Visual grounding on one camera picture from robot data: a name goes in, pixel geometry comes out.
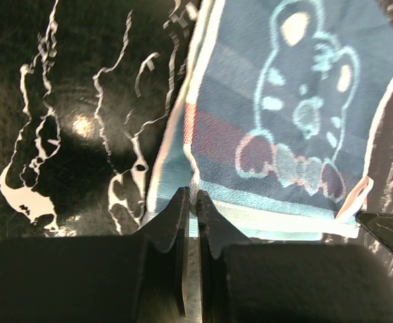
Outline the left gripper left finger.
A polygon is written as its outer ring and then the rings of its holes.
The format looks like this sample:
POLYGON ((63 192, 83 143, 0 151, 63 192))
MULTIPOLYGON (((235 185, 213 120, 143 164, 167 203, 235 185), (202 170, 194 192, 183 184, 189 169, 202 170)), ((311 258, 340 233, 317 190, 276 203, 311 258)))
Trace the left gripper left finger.
POLYGON ((127 236, 0 242, 0 322, 178 322, 189 189, 127 236))

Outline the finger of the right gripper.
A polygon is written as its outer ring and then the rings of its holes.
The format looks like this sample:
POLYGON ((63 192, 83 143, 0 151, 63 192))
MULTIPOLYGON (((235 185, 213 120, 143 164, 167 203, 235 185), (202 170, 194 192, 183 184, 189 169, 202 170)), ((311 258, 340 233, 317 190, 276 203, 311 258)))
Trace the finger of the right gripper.
POLYGON ((356 218, 373 238, 393 254, 393 214, 361 211, 356 218))

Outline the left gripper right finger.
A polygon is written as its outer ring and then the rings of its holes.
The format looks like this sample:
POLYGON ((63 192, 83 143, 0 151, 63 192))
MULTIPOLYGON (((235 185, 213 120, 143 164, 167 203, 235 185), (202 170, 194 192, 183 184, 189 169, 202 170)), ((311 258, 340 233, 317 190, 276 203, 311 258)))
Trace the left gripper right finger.
POLYGON ((356 244, 255 243, 197 195, 203 322, 393 322, 393 282, 356 244))

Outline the blue beige patterned towel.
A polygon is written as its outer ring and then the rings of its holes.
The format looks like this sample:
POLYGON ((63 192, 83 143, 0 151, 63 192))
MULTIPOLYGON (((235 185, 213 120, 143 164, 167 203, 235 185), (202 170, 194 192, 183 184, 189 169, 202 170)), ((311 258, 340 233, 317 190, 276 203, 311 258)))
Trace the blue beige patterned towel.
POLYGON ((358 212, 335 217, 369 176, 392 88, 376 1, 203 1, 144 221, 186 186, 252 238, 356 238, 358 212))

